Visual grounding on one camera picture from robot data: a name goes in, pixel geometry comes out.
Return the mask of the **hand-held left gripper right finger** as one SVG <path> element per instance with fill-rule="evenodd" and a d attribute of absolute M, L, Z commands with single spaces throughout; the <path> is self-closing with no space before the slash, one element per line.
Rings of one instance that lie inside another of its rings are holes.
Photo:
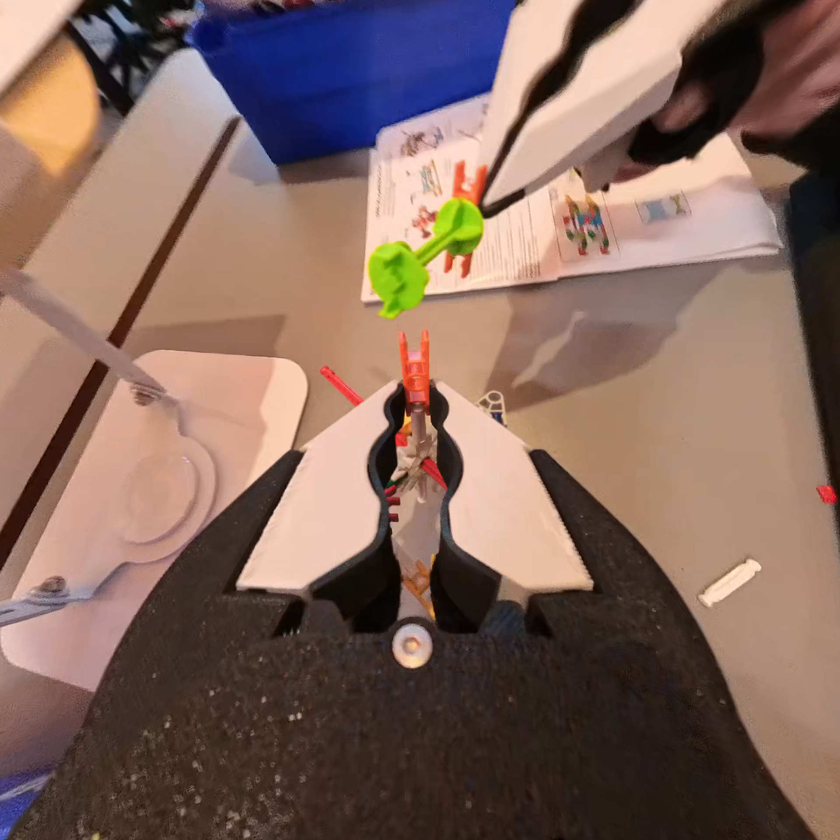
<path fill-rule="evenodd" d="M 451 386 L 435 386 L 437 467 L 455 547 L 498 574 L 500 595 L 592 592 L 530 447 Z"/>

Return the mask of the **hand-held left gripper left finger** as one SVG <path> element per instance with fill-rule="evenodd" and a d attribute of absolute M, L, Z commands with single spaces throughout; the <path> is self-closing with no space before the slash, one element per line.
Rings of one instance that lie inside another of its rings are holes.
<path fill-rule="evenodd" d="M 384 488 L 396 470 L 404 399 L 390 381 L 309 440 L 239 574 L 240 592 L 313 597 L 390 527 Z"/>

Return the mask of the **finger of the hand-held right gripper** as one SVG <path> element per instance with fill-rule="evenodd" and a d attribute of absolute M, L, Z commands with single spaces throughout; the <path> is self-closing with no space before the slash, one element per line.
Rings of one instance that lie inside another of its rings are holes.
<path fill-rule="evenodd" d="M 517 191 L 501 185 L 508 134 L 522 115 L 530 91 L 567 46 L 580 1 L 527 1 L 513 10 L 502 46 L 479 142 L 478 164 L 486 167 L 483 204 Z"/>
<path fill-rule="evenodd" d="M 649 48 L 642 46 L 640 33 L 628 53 L 619 51 L 620 38 L 614 35 L 642 3 L 716 1 L 580 2 L 562 56 L 534 85 L 508 134 L 501 185 L 517 191 L 498 203 L 483 204 L 483 190 L 480 211 L 485 218 L 498 215 L 556 175 L 578 168 L 582 153 L 594 150 L 592 135 L 621 108 L 607 99 L 612 85 L 633 92 L 634 81 L 652 80 L 645 71 L 648 60 L 642 57 Z"/>

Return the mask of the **orange connector piece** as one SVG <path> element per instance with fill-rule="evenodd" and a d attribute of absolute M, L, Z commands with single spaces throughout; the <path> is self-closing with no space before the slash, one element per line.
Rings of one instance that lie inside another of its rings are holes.
<path fill-rule="evenodd" d="M 484 190 L 486 179 L 486 166 L 482 165 L 477 167 L 473 175 L 469 175 L 467 172 L 466 162 L 463 160 L 458 161 L 455 165 L 452 197 L 463 198 L 477 206 Z M 449 253 L 446 253 L 444 259 L 444 272 L 449 273 L 456 260 L 459 259 L 461 279 L 466 279 L 470 273 L 473 256 L 473 252 L 459 257 L 453 257 Z"/>

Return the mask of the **lime green spool piece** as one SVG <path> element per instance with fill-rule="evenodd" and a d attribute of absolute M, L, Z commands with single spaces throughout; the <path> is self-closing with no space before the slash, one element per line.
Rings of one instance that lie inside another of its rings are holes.
<path fill-rule="evenodd" d="M 427 266 L 438 256 L 472 253 L 484 234 L 478 207 L 463 198 L 451 198 L 437 214 L 432 237 L 417 249 L 404 241 L 377 246 L 367 262 L 371 288 L 381 302 L 379 316 L 394 320 L 424 299 L 429 283 Z"/>

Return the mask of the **colourful construction toy model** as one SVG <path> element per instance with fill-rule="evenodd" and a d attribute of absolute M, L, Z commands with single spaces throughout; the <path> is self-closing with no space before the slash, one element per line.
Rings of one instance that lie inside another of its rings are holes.
<path fill-rule="evenodd" d="M 394 434 L 397 464 L 395 472 L 385 484 L 384 495 L 389 508 L 397 507 L 405 493 L 416 492 L 416 501 L 425 502 L 427 484 L 446 491 L 447 485 L 437 465 L 437 433 L 431 423 L 431 376 L 429 373 L 429 336 L 422 333 L 419 350 L 409 350 L 404 332 L 398 337 L 402 384 L 406 410 L 402 426 Z M 324 365 L 320 374 L 353 406 L 363 398 L 335 371 Z M 435 619 L 431 596 L 431 571 L 436 555 L 428 563 L 417 560 L 413 571 L 402 572 L 402 584 L 415 603 L 432 620 Z"/>

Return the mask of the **blue parts bin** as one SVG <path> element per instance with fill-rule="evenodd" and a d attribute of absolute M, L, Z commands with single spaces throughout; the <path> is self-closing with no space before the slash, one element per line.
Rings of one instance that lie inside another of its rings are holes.
<path fill-rule="evenodd" d="M 50 781 L 52 768 L 13 773 L 1 779 L 1 838 L 6 838 L 17 820 L 39 797 Z"/>

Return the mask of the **person's right hand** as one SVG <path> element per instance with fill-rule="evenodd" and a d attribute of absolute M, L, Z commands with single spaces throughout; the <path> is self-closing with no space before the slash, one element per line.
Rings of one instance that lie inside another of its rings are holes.
<path fill-rule="evenodd" d="M 721 131 L 793 140 L 838 106 L 839 2 L 798 2 L 760 31 L 759 78 Z"/>

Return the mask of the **white document stand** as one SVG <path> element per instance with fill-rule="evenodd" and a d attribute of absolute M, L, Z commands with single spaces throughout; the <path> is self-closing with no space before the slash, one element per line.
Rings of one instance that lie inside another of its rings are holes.
<path fill-rule="evenodd" d="M 107 337 L 141 280 L 178 239 L 176 215 L 238 126 L 194 49 L 146 88 L 26 266 L 38 285 Z M 25 673 L 97 688 L 165 568 L 212 517 L 291 447 L 308 395 L 289 360 L 154 350 L 134 363 L 165 401 L 141 407 L 118 380 L 21 574 L 12 603 L 45 579 L 69 600 L 2 627 L 2 657 Z"/>

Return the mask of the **blue bin with papers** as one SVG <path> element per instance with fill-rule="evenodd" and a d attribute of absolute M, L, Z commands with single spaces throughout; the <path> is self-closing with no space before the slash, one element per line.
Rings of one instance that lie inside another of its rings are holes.
<path fill-rule="evenodd" d="M 272 163 L 372 146 L 378 132 L 488 92 L 513 1 L 364 1 L 233 14 L 185 42 Z"/>

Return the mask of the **illustrated instruction booklet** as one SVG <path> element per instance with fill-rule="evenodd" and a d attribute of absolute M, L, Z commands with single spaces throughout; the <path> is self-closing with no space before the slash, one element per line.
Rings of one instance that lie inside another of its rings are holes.
<path fill-rule="evenodd" d="M 487 170 L 477 160 L 489 99 L 463 100 L 378 132 L 370 154 L 365 263 L 382 246 L 427 247 L 454 197 L 477 203 Z M 555 280 L 562 267 L 550 193 L 543 189 L 486 219 L 471 255 L 442 251 L 431 259 L 425 290 L 415 298 Z"/>

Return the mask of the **short white rod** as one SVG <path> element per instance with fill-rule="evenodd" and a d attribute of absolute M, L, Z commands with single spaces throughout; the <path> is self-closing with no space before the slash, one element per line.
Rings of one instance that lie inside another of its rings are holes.
<path fill-rule="evenodd" d="M 762 565 L 755 559 L 748 558 L 709 584 L 698 594 L 697 600 L 706 608 L 712 608 L 749 583 L 761 571 Z"/>

